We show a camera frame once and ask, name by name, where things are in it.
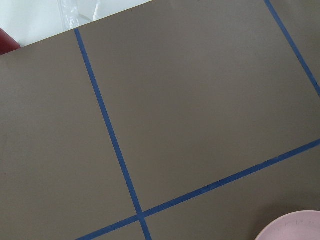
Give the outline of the red cylinder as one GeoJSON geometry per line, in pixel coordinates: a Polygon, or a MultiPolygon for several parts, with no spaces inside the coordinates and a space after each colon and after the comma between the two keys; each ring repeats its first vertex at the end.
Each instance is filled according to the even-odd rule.
{"type": "Polygon", "coordinates": [[[20,48],[20,44],[0,28],[0,55],[10,53],[20,48]]]}

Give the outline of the pink plate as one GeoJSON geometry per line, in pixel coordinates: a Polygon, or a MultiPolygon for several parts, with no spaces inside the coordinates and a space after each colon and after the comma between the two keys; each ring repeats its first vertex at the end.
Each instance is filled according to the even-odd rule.
{"type": "Polygon", "coordinates": [[[257,240],[318,240],[320,212],[303,210],[288,213],[268,224],[257,240]]]}

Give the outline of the clear plastic sheet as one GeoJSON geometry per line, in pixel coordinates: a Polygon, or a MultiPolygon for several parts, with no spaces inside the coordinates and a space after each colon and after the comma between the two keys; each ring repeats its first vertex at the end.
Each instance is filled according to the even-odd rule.
{"type": "Polygon", "coordinates": [[[103,16],[104,0],[58,0],[62,26],[71,30],[99,20],[103,16]]]}

